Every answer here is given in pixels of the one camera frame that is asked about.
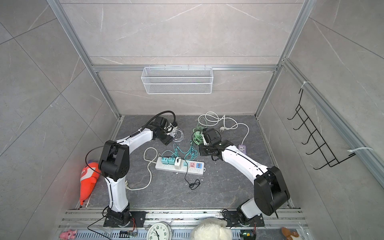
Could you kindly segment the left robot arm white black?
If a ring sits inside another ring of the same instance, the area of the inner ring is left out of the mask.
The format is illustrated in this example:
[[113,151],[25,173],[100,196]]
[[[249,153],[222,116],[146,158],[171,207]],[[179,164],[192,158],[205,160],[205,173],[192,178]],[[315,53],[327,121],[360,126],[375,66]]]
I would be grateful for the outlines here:
[[119,226],[128,225],[131,213],[125,181],[130,169],[130,154],[155,139],[167,146],[173,141],[177,127],[175,113],[167,110],[152,117],[133,134],[104,143],[97,173],[105,178],[108,186],[110,203],[106,218],[115,221]]

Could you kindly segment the white multicolour power strip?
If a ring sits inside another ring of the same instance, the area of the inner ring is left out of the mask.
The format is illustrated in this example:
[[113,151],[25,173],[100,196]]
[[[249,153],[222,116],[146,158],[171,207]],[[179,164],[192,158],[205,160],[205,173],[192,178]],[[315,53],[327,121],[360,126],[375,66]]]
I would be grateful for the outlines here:
[[161,171],[202,176],[206,171],[205,163],[186,161],[179,157],[158,157],[155,168]]

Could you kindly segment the purple small power strip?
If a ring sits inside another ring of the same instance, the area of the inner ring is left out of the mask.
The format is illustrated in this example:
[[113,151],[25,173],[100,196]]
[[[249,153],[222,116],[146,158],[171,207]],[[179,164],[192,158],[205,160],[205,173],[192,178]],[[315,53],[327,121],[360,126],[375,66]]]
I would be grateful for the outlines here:
[[238,145],[238,149],[240,152],[242,152],[243,154],[247,154],[247,148],[245,145]]

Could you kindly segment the brown plush toy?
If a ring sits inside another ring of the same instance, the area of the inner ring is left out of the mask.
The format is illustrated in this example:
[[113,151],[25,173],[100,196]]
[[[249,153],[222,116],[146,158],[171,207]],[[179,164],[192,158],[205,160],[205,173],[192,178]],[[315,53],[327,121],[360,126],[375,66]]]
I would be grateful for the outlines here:
[[282,227],[281,231],[286,240],[303,240],[297,231],[293,231],[285,227]]

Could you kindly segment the white plush toy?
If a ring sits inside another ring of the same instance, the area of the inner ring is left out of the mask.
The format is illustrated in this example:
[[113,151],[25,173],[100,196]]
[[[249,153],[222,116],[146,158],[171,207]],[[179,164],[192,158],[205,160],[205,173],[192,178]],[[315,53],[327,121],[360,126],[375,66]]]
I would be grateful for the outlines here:
[[231,240],[232,231],[227,228],[227,221],[207,218],[196,226],[190,235],[191,240]]

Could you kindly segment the red toy vacuum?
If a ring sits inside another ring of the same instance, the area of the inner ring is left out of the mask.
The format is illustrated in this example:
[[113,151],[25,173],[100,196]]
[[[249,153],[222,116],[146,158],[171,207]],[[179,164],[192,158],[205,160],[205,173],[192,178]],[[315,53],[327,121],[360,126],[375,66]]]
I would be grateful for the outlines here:
[[80,206],[82,207],[84,201],[91,195],[98,178],[100,177],[99,164],[96,162],[88,163],[81,172],[80,176]]

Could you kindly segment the pink toy pig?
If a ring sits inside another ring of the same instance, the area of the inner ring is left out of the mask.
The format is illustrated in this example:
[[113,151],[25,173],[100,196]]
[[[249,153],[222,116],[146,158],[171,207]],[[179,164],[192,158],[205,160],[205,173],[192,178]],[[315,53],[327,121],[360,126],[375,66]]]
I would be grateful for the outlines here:
[[75,240],[77,237],[77,233],[77,230],[68,230],[60,233],[59,238],[60,240]]

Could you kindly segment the teal charger plug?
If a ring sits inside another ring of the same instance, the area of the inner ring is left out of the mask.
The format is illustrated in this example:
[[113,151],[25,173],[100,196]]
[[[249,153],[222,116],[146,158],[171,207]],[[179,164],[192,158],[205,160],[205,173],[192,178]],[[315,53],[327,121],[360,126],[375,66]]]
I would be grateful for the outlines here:
[[169,164],[169,162],[168,162],[168,158],[166,158],[166,157],[162,157],[161,161],[162,161],[162,163],[163,163],[164,165],[168,165],[168,164]]
[[169,158],[168,158],[168,164],[169,164],[169,165],[174,165],[174,164],[175,164],[175,161],[176,161],[176,158],[174,158],[174,157],[169,157]]

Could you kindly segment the white charger with black cable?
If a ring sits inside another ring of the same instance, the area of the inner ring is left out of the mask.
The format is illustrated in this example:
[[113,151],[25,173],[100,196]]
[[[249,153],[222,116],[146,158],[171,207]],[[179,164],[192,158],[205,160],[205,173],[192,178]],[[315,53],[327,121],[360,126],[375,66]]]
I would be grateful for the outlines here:
[[186,173],[185,173],[185,176],[184,176],[184,179],[185,181],[187,182],[188,184],[188,187],[190,190],[196,190],[200,185],[201,185],[201,182],[199,179],[196,179],[193,183],[190,183],[188,180],[187,180],[187,174],[188,174],[188,169],[189,169],[189,163],[187,163],[186,160],[182,159],[182,158],[179,158],[177,157],[176,158],[176,161],[175,161],[175,168],[180,170],[184,164],[187,164],[187,170],[186,170]]

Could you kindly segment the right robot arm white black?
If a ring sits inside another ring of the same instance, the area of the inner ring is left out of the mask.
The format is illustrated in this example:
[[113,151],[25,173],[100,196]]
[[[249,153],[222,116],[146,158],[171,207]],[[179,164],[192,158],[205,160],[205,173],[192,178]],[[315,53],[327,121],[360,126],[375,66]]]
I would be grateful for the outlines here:
[[240,151],[232,142],[222,140],[213,128],[202,130],[201,156],[217,157],[232,165],[254,186],[254,197],[237,208],[240,223],[246,223],[261,214],[271,216],[291,198],[283,174],[276,166],[262,165]]

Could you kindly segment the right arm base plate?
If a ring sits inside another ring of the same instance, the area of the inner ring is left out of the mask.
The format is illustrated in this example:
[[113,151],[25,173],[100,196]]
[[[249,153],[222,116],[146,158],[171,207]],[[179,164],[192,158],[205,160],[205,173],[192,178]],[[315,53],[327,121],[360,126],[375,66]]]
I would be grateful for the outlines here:
[[264,227],[265,222],[262,215],[256,215],[253,218],[247,218],[240,211],[230,211],[227,209],[223,209],[221,211],[223,220],[227,222],[227,227]]

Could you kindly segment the white analog clock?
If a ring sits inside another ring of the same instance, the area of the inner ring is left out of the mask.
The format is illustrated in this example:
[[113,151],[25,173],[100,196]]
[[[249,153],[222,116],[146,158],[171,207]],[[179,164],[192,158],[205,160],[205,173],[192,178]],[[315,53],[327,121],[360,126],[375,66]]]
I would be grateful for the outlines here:
[[172,235],[170,226],[165,222],[159,222],[150,226],[147,240],[171,240]]

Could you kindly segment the aluminium front rail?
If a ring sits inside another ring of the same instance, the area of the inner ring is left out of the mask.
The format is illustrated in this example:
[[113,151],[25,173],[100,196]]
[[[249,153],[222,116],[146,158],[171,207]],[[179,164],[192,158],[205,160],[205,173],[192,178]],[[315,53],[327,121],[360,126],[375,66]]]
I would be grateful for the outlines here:
[[77,240],[145,240],[150,227],[164,222],[172,231],[173,240],[188,240],[190,233],[202,220],[207,218],[228,219],[228,227],[234,240],[242,240],[245,234],[257,240],[283,240],[282,228],[297,232],[300,240],[313,239],[307,221],[300,209],[279,209],[276,215],[255,217],[248,223],[234,224],[229,215],[234,210],[221,209],[184,209],[184,210],[134,210],[134,213],[145,213],[145,217],[136,219],[135,228],[104,227],[104,219],[100,209],[68,210],[59,222],[54,240],[61,233],[77,231]]

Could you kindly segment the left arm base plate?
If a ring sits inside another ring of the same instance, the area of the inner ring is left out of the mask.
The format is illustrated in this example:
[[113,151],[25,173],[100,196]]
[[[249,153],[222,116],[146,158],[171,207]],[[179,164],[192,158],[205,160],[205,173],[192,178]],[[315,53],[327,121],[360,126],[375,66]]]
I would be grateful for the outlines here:
[[122,212],[112,211],[111,208],[107,208],[106,220],[103,227],[111,228],[142,228],[146,219],[147,212],[145,211],[133,211],[130,212],[129,207],[126,207]]

